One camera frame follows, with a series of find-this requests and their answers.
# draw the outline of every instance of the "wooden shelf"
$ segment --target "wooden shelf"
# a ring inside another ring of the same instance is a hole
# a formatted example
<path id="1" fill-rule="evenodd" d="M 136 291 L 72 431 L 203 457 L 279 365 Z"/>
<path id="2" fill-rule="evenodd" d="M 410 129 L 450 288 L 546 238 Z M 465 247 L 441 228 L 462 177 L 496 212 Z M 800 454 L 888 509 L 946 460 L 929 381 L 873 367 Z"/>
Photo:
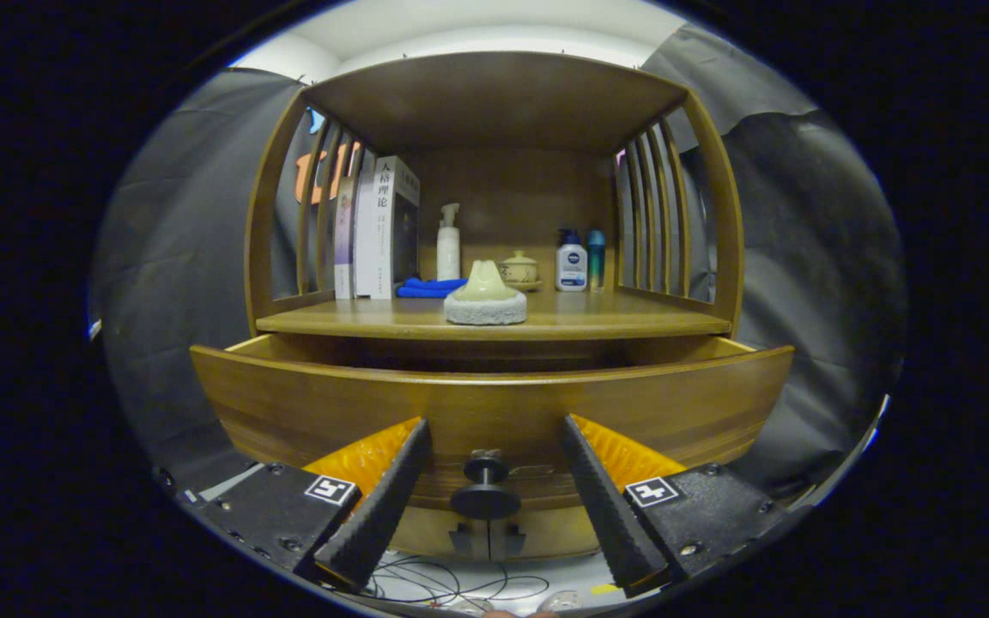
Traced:
<path id="1" fill-rule="evenodd" d="M 315 83 L 313 108 L 382 153 L 541 148 L 612 156 L 687 90 L 628 67 L 534 51 L 382 63 Z"/>
<path id="2" fill-rule="evenodd" d="M 435 298 L 330 300 L 259 318 L 259 331 L 455 341 L 627 339 L 718 334 L 731 322 L 623 292 L 526 294 L 529 319 L 507 327 L 448 324 Z"/>

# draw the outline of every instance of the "wire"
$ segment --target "wire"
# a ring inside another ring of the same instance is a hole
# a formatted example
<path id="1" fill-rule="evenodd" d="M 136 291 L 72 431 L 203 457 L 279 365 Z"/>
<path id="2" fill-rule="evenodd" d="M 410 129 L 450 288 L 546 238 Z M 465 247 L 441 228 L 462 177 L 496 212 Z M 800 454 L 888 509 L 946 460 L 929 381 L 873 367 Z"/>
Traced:
<path id="1" fill-rule="evenodd" d="M 450 578 L 452 578 L 452 586 L 448 585 L 445 582 L 442 582 L 442 580 L 432 578 L 431 575 L 427 575 L 423 572 L 413 570 L 413 568 L 409 568 L 412 566 L 413 567 L 420 566 L 420 564 L 421 566 L 440 568 L 440 570 L 444 571 L 445 573 L 448 574 L 448 576 L 450 576 Z M 483 609 L 483 607 L 480 606 L 479 603 L 472 601 L 471 598 L 468 598 L 464 595 L 468 593 L 475 593 L 475 591 L 481 591 L 483 590 L 483 588 L 488 588 L 494 586 L 495 584 L 500 584 L 498 591 L 495 591 L 494 594 L 484 597 L 483 601 L 487 601 L 487 602 L 518 601 L 518 599 L 529 598 L 532 596 L 544 594 L 545 591 L 549 589 L 549 587 L 552 587 L 552 584 L 547 579 L 541 578 L 541 576 L 538 575 L 511 576 L 510 572 L 508 572 L 506 569 L 506 564 L 500 562 L 498 563 L 498 566 L 502 571 L 502 578 L 491 579 L 490 582 L 483 583 L 482 585 L 467 588 L 467 590 L 460 590 L 460 579 L 457 578 L 456 573 L 453 572 L 450 567 L 444 566 L 444 564 L 440 564 L 436 562 L 429 562 L 429 560 L 421 560 L 421 556 L 417 556 L 417 555 L 405 556 L 405 558 L 392 560 L 391 562 L 380 564 L 380 566 L 376 567 L 376 570 L 373 571 L 373 585 L 376 586 L 376 590 L 373 591 L 373 594 L 376 595 L 376 598 L 382 599 L 382 601 L 390 601 L 395 603 L 427 603 L 427 602 L 440 603 L 439 599 L 445 597 L 450 597 L 450 601 L 447 602 L 450 603 L 451 601 L 454 601 L 454 599 L 456 598 L 463 598 L 468 603 L 471 603 L 471 605 L 475 605 L 476 607 Z M 377 572 L 381 572 L 381 571 L 386 571 L 390 574 L 384 575 L 381 573 L 380 575 L 377 575 Z M 405 571 L 413 575 L 419 576 L 419 578 L 427 579 L 429 580 L 429 582 L 435 583 L 437 587 L 443 588 L 443 590 L 445 591 L 444 593 L 440 593 L 440 594 L 436 593 L 436 591 L 433 590 L 433 588 L 429 587 L 427 584 L 423 584 L 423 582 L 417 582 L 417 580 L 413 578 L 408 578 L 408 576 L 400 575 L 398 571 Z M 380 583 L 378 582 L 377 578 L 400 579 L 402 580 L 402 582 L 407 582 L 409 584 L 419 586 L 420 588 L 425 590 L 429 594 L 429 596 L 423 598 L 413 598 L 413 599 L 388 598 L 387 596 L 384 596 L 385 595 L 384 587 L 380 586 Z M 499 598 L 499 595 L 501 595 L 503 591 L 506 591 L 506 587 L 509 586 L 510 582 L 512 582 L 512 580 L 515 579 L 517 580 L 536 579 L 538 580 L 538 582 L 541 582 L 544 587 L 541 588 L 541 590 L 539 591 L 530 591 L 529 594 Z"/>

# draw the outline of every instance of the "book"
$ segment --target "book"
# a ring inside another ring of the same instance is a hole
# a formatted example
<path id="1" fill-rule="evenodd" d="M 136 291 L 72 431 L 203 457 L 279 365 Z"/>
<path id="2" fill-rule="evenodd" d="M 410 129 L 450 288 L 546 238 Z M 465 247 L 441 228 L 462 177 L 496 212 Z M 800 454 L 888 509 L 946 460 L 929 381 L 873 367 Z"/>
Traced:
<path id="1" fill-rule="evenodd" d="M 338 205 L 334 211 L 334 298 L 353 298 L 354 198 L 357 179 L 338 181 Z"/>
<path id="2" fill-rule="evenodd" d="M 390 299 L 402 282 L 417 276 L 420 195 L 419 179 L 399 157 L 376 161 L 368 199 L 358 196 L 357 296 Z"/>

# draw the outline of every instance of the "wooden drawer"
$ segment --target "wooden drawer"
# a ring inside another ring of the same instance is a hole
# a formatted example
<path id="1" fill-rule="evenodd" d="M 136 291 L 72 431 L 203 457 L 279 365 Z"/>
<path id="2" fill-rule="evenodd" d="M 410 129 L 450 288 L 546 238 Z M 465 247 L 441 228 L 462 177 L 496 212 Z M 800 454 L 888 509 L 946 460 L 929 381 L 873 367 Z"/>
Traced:
<path id="1" fill-rule="evenodd" d="M 191 348 L 239 449 L 303 466 L 392 423 L 429 419 L 434 460 L 411 505 L 448 509 L 475 449 L 500 449 L 523 509 L 579 505 L 558 431 L 568 412 L 684 465 L 746 452 L 785 382 L 792 347 L 717 336 L 454 342 L 266 334 Z"/>

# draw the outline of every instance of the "pump bottle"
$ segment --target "pump bottle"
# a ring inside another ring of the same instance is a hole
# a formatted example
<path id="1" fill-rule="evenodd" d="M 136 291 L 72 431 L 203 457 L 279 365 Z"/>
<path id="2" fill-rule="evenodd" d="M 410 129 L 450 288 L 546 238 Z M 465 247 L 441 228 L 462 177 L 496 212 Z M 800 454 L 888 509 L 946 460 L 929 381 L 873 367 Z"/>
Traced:
<path id="1" fill-rule="evenodd" d="M 447 203 L 440 207 L 442 220 L 437 228 L 437 281 L 460 278 L 460 230 L 452 226 L 452 219 L 460 211 L 459 203 Z"/>

